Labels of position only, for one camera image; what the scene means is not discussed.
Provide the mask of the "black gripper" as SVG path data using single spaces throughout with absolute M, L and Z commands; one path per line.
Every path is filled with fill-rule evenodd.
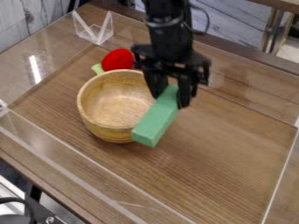
M 178 104 L 179 108 L 190 106 L 191 99 L 198 92 L 198 84 L 210 83 L 211 61 L 192 49 L 192 34 L 195 30 L 186 22 L 178 24 L 147 24 L 151 43 L 148 45 L 132 45 L 135 55 L 135 67 L 144 70 L 144 80 L 156 99 L 168 86 L 168 75 L 178 78 Z M 179 76 L 184 65 L 186 72 Z

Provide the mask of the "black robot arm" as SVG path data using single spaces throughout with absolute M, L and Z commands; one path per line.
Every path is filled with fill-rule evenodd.
M 178 80 L 178 107 L 187 108 L 198 94 L 198 86 L 210 84 L 211 60 L 194 50 L 194 35 L 205 35 L 211 19 L 205 9 L 207 24 L 205 31 L 192 28 L 190 0 L 142 0 L 146 26 L 150 31 L 148 44 L 132 45 L 135 67 L 144 73 L 144 80 L 154 98 L 168 86 L 168 78 Z

